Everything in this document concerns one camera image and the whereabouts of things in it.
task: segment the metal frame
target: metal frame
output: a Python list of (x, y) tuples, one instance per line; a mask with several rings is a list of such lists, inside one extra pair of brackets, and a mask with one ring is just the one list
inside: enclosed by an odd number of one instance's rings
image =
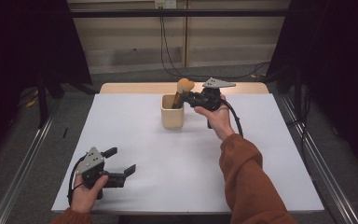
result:
[[(283, 96), (282, 98), (283, 104), (286, 108), (287, 113), (291, 117), (292, 120), (297, 120), (297, 116), (295, 113), (295, 107), (293, 103), (287, 96)], [(296, 130), (298, 131), (299, 136), (301, 137), (304, 130), (304, 123), (299, 122), (296, 124)], [(330, 195), (333, 197), (334, 202), (337, 205), (339, 212), (341, 213), (342, 217), (347, 224), (355, 224), (358, 223), (358, 217), (354, 213), (353, 208), (351, 207), (351, 203), (349, 202), (347, 196), (342, 191), (341, 187), (339, 186), (338, 182), (334, 178), (333, 174), (331, 173), (330, 169), (328, 168), (324, 158), (322, 157), (321, 152), (316, 147), (315, 142), (313, 141), (312, 137), (308, 132), (305, 132), (304, 136), (304, 144), (307, 151), (310, 154), (313, 162), (315, 163), (316, 168), (318, 169), (322, 180), (324, 181), (327, 189), (330, 192)]]
[(7, 221), (8, 216), (10, 215), (11, 209), (13, 208), (14, 203), (16, 202), (22, 186), (25, 183), (25, 180), (31, 170), (31, 167), (36, 158), (37, 152), (42, 147), (43, 142), (48, 134), (48, 129), (51, 126), (54, 115), (58, 111), (58, 107), (61, 103), (61, 100), (58, 100), (54, 105), (51, 115), (46, 120), (45, 125), (39, 129), (34, 137), (34, 141), (28, 149), (27, 154), (25, 155), (22, 164), (14, 176), (13, 180), (8, 187), (7, 192), (3, 196), (0, 202), (0, 224), (4, 224)]

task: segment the white tabletop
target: white tabletop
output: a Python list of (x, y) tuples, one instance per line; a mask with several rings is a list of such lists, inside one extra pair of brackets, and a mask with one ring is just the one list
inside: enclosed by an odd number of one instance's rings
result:
[[(99, 94), (95, 96), (83, 132), (52, 210), (68, 207), (69, 175), (91, 147), (117, 147), (104, 169), (136, 172), (123, 189), (104, 189), (94, 212), (116, 215), (229, 213), (224, 180), (218, 165), (221, 141), (206, 119), (185, 104), (180, 130), (162, 127), (162, 94)], [(264, 157), (264, 170), (291, 212), (324, 210), (296, 146), (271, 94), (227, 94), (241, 118), (244, 137)]]

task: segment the finger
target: finger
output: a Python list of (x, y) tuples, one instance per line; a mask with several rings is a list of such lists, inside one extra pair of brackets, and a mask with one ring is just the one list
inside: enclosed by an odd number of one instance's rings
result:
[(81, 183), (84, 182), (84, 179), (83, 179), (83, 175), (75, 175), (75, 182), (74, 182), (74, 186), (77, 186)]
[(194, 107), (194, 111), (196, 111), (196, 113), (201, 114), (203, 116), (205, 116), (206, 118), (208, 118), (211, 114), (211, 111), (205, 109), (202, 106), (196, 106)]
[(217, 110), (220, 111), (220, 110), (224, 110), (224, 109), (228, 110), (228, 107), (226, 105), (220, 105), (220, 107)]
[(92, 189), (90, 191), (92, 191), (93, 193), (95, 193), (95, 195), (97, 195), (98, 191), (100, 191), (103, 188), (103, 186), (106, 184), (108, 179), (109, 179), (109, 176), (107, 176), (107, 175), (101, 176), (97, 180), (97, 182), (95, 182), (94, 187), (92, 187)]

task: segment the gray carpet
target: gray carpet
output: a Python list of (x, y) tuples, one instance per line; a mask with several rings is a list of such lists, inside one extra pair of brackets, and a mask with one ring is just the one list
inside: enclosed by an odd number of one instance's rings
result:
[[(197, 77), (197, 80), (205, 81), (208, 77), (247, 75), (254, 68), (253, 65), (236, 65), (178, 70), (181, 74), (187, 76), (205, 76)], [(258, 70), (258, 74), (263, 74), (266, 70), (267, 67), (263, 67)], [(89, 87), (98, 90), (105, 82), (177, 81), (179, 77), (170, 76), (164, 70), (151, 70), (93, 75), (92, 79), (93, 85)], [(257, 78), (242, 77), (227, 80), (256, 81)], [(75, 150), (93, 100), (93, 96), (80, 92), (71, 86), (62, 86), (66, 92), (63, 99), (53, 100), (48, 98), (49, 108), (58, 105), (57, 113), (48, 130), (47, 137), (35, 157), (20, 194), (7, 217), (7, 223), (49, 223), (57, 216), (50, 209), (62, 183), (69, 161), (72, 159), (72, 153)], [(268, 89), (270, 92), (277, 92), (275, 83), (269, 83)], [(293, 91), (290, 91), (288, 96), (293, 97)], [(284, 119), (289, 120), (290, 118), (286, 115), (282, 106), (282, 96), (275, 94), (275, 97)], [(9, 132), (2, 140), (0, 146), (0, 200), (7, 191), (11, 179), (19, 169), (23, 157), (34, 140), (39, 122), (38, 113), (37, 105), (32, 107), (20, 106)], [(350, 200), (355, 214), (358, 216), (358, 160), (351, 153), (351, 149), (345, 139), (335, 135), (333, 125), (324, 115), (317, 102), (314, 101), (310, 103), (308, 130), (338, 184)], [(290, 132), (297, 147), (301, 148), (301, 138), (295, 128), (290, 128)], [(306, 157), (310, 171), (326, 205), (330, 208), (337, 223), (346, 223), (309, 155), (306, 155)], [(335, 223), (327, 210), (312, 214), (293, 214), (293, 216), (299, 223)], [(94, 217), (94, 223), (97, 224), (117, 223), (117, 221), (117, 217)], [(131, 223), (228, 223), (228, 221), (228, 216), (133, 217)]]

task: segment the orange jacket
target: orange jacket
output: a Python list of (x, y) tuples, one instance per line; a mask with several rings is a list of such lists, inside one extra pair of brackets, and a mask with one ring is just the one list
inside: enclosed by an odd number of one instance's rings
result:
[[(232, 134), (220, 148), (219, 164), (226, 181), (225, 194), (232, 211), (232, 224), (296, 223), (264, 173), (262, 155), (253, 143)], [(90, 214), (79, 214), (68, 208), (51, 223), (89, 224), (92, 221)]]

